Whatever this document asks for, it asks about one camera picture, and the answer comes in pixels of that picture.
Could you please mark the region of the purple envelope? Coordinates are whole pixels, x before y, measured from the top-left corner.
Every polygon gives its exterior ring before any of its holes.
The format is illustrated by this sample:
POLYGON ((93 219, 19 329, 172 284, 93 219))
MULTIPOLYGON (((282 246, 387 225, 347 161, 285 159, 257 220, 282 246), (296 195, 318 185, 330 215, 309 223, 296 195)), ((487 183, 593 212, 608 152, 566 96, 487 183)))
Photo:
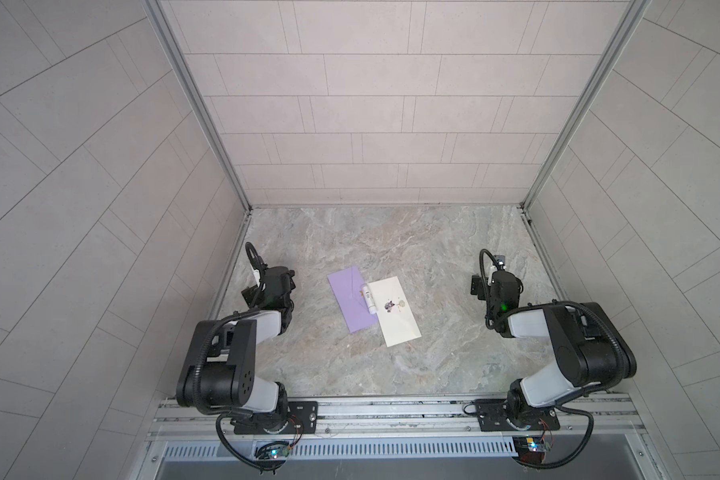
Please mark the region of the purple envelope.
POLYGON ((328 282, 338 302, 350 333, 355 333, 378 323, 378 316, 371 315, 361 293, 366 284, 358 267, 328 275, 328 282))

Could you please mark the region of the white glue stick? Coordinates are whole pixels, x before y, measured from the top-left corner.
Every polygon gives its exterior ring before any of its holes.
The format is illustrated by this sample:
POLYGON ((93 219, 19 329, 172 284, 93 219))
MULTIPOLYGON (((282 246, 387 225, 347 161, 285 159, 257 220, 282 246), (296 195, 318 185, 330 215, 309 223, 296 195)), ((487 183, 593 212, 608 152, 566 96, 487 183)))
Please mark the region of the white glue stick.
POLYGON ((369 313, 370 313, 371 315, 376 315, 376 314, 377 314, 377 307, 376 307, 375 301, 374 301, 374 299, 373 299, 373 295, 372 295, 372 293, 371 293, 371 291, 370 291, 370 288, 369 288, 369 286, 368 286, 367 284, 363 284, 363 285, 362 285, 362 287, 361 287, 361 293, 362 293, 363 299, 364 299, 364 301, 365 301, 365 304, 366 304, 366 306, 367 306, 367 308, 368 308, 369 313))

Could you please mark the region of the cream envelope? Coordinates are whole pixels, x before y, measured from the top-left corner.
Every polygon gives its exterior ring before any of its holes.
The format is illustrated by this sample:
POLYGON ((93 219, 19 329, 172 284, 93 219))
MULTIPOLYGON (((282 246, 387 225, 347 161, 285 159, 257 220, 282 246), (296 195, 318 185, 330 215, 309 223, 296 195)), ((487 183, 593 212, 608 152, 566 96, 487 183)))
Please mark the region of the cream envelope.
POLYGON ((387 347, 421 337, 421 332, 397 277, 368 284, 387 347))

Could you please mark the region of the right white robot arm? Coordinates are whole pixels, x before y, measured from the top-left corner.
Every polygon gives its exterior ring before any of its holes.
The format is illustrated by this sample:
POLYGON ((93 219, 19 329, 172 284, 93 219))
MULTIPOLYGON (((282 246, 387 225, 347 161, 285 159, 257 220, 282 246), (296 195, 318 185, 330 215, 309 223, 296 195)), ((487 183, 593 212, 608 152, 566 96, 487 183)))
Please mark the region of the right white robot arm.
POLYGON ((554 360, 533 375, 512 382, 499 415, 517 429, 529 429, 558 406, 607 390, 637 373, 636 358, 596 302, 554 300, 519 304, 521 280, 506 270, 490 278, 476 274, 470 294, 486 303, 485 323, 503 338, 546 338, 554 360))

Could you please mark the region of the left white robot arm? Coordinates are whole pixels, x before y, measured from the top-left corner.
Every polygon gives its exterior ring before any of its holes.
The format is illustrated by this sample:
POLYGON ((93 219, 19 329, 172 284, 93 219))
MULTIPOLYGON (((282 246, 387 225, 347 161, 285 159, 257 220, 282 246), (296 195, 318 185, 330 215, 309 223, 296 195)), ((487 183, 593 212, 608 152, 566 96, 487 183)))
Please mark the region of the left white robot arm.
POLYGON ((176 401, 204 415, 279 431, 288 423, 285 387, 255 373, 259 344, 284 334, 291 322, 295 272, 258 269, 258 283, 242 292, 249 309, 195 327, 176 387, 176 401))

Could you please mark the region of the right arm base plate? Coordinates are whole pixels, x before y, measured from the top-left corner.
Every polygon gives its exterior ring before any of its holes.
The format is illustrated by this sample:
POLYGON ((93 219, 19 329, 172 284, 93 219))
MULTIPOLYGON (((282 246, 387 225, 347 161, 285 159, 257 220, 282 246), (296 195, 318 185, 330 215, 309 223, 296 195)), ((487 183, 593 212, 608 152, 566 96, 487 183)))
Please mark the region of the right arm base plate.
POLYGON ((482 432, 525 432, 560 429, 551 407, 536 408, 522 400, 477 399, 472 402, 482 432))

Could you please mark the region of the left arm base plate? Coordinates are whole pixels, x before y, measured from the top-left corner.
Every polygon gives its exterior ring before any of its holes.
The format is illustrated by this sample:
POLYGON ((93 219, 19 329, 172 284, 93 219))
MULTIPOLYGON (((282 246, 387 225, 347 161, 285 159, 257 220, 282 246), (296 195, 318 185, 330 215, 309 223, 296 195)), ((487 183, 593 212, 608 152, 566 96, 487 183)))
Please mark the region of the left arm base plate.
POLYGON ((272 412, 253 413, 234 422, 235 435, 314 434, 319 404, 316 401, 288 401, 272 412))

